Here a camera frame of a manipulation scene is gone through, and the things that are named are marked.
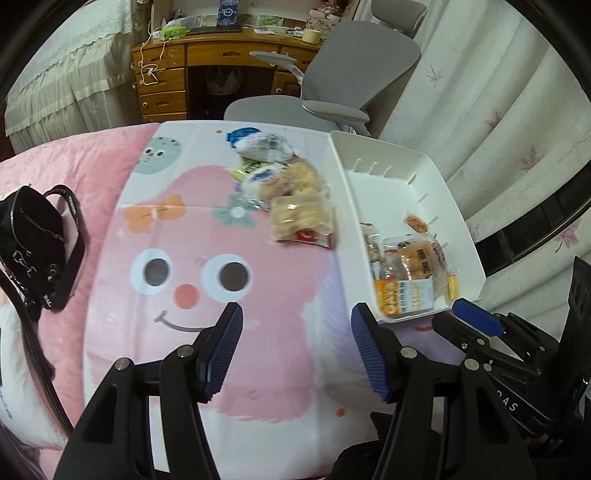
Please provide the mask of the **small yellow candy packet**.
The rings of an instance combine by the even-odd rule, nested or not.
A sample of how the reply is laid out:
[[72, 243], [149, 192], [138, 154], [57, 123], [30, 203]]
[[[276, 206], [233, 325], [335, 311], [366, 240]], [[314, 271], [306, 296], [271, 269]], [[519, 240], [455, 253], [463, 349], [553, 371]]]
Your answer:
[[447, 301], [450, 304], [453, 304], [459, 298], [460, 298], [459, 273], [452, 272], [448, 275], [448, 279], [447, 279]]

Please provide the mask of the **grey office chair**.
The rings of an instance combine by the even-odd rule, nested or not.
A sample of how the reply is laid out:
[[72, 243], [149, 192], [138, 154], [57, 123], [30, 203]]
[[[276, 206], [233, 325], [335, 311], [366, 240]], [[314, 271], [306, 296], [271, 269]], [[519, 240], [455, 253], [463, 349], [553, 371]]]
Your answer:
[[332, 28], [308, 65], [297, 68], [286, 54], [249, 53], [294, 75], [298, 97], [266, 95], [236, 100], [224, 112], [226, 121], [285, 125], [368, 136], [367, 107], [418, 63], [420, 46], [408, 36], [427, 12], [417, 1], [374, 1], [378, 21], [345, 21]]

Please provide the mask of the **black handbag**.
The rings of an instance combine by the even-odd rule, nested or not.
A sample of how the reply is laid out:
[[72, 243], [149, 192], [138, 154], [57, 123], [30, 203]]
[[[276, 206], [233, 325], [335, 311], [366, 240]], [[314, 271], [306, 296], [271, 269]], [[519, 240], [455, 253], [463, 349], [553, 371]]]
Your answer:
[[[70, 253], [64, 221], [49, 197], [57, 195], [69, 209], [77, 237]], [[67, 305], [85, 255], [82, 215], [75, 194], [65, 185], [45, 193], [25, 185], [1, 201], [1, 263], [24, 296], [36, 321], [43, 309]]]

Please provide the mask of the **clear bag yellow pastries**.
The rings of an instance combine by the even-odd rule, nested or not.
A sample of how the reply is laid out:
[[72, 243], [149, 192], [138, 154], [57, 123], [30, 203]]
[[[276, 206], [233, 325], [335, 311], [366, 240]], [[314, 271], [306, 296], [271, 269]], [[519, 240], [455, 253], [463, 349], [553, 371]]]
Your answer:
[[254, 207], [269, 210], [274, 198], [297, 195], [329, 196], [329, 185], [310, 162], [253, 162], [242, 169], [236, 191]]

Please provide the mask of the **white blue snack bag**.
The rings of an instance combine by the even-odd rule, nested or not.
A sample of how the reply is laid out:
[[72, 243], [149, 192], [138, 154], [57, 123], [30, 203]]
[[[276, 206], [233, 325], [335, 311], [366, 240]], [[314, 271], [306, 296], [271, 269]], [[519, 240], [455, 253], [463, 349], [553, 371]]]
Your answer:
[[226, 142], [238, 155], [256, 161], [287, 162], [297, 155], [286, 138], [256, 127], [232, 130], [226, 134]]

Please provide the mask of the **green tissue pack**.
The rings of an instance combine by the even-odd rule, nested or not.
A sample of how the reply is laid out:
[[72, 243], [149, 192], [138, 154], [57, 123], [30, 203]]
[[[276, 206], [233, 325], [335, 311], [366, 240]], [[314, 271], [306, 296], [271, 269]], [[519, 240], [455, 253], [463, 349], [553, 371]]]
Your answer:
[[168, 25], [160, 30], [160, 39], [168, 41], [170, 39], [182, 38], [187, 34], [187, 28], [184, 25]]

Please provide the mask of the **brown silver snack wrapper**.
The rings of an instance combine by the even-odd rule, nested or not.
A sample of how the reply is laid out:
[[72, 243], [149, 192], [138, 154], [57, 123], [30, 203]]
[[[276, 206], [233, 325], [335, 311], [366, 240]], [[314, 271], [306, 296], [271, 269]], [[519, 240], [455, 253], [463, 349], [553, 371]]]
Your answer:
[[373, 223], [361, 223], [363, 238], [370, 259], [370, 269], [375, 280], [384, 279], [383, 252], [381, 249], [381, 237], [378, 229]]

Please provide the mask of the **rice cracker bag red label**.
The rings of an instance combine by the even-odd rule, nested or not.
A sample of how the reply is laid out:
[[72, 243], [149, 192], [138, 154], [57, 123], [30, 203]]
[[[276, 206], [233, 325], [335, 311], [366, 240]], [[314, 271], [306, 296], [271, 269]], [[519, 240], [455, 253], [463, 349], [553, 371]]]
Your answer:
[[297, 242], [332, 249], [335, 209], [320, 194], [276, 197], [270, 203], [270, 232], [277, 242]]

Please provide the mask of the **white floral curtain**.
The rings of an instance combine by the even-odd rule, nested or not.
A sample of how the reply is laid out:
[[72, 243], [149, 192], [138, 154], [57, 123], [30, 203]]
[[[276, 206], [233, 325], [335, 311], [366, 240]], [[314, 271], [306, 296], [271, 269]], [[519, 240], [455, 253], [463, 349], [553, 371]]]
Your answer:
[[590, 158], [590, 103], [535, 27], [504, 1], [430, 1], [422, 56], [382, 108], [383, 140], [428, 154], [490, 272], [491, 311], [560, 335], [590, 218], [564, 225], [565, 188]]

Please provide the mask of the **pink bed blanket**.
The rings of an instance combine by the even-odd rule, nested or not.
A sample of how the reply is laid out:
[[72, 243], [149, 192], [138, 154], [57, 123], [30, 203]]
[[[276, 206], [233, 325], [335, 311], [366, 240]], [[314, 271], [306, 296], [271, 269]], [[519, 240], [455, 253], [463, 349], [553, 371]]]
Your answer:
[[62, 450], [82, 405], [82, 327], [116, 201], [153, 124], [74, 135], [1, 164], [1, 429]]

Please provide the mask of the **orange label bread bag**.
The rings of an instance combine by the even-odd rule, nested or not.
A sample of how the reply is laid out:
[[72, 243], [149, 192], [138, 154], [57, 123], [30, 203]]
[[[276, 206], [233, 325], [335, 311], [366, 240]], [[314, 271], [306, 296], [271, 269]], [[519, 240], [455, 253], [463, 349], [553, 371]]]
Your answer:
[[448, 265], [439, 241], [429, 234], [406, 234], [382, 242], [382, 280], [425, 280], [434, 283], [448, 278]]

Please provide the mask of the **orange snack bar packet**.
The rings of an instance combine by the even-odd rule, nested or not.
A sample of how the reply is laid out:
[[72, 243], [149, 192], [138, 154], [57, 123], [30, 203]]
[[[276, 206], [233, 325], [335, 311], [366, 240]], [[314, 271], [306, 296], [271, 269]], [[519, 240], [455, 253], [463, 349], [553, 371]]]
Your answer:
[[432, 310], [435, 305], [433, 280], [376, 280], [378, 307], [388, 318], [399, 318]]

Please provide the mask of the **cartoon printed mat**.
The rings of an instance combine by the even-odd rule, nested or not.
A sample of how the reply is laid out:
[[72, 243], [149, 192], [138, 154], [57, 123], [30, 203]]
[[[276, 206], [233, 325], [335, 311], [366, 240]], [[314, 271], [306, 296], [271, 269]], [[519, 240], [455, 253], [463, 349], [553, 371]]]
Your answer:
[[201, 410], [224, 479], [325, 476], [373, 439], [383, 408], [349, 314], [377, 302], [363, 223], [404, 235], [427, 222], [476, 299], [484, 273], [462, 215], [425, 154], [344, 132], [273, 126], [321, 174], [335, 209], [331, 246], [277, 242], [270, 216], [238, 193], [233, 122], [161, 124], [111, 218], [88, 306], [84, 393], [121, 357], [159, 360], [191, 343], [229, 302], [245, 323], [221, 392]]

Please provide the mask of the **wooden desk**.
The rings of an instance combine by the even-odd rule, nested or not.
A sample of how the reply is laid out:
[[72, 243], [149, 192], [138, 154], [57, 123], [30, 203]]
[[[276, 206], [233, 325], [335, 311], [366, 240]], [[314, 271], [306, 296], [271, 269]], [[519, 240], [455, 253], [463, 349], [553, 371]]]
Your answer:
[[253, 51], [288, 55], [307, 70], [320, 47], [286, 35], [199, 33], [134, 47], [132, 67], [140, 111], [146, 122], [221, 119], [235, 100], [301, 94], [293, 74]]

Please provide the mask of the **red clear nut packet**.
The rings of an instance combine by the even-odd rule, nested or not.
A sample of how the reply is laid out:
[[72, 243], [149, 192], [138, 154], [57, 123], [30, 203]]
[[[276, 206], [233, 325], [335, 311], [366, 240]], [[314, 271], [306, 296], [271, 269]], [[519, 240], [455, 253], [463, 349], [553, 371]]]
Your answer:
[[404, 219], [404, 222], [413, 231], [415, 231], [419, 234], [429, 234], [430, 233], [429, 224], [413, 213], [408, 213]]

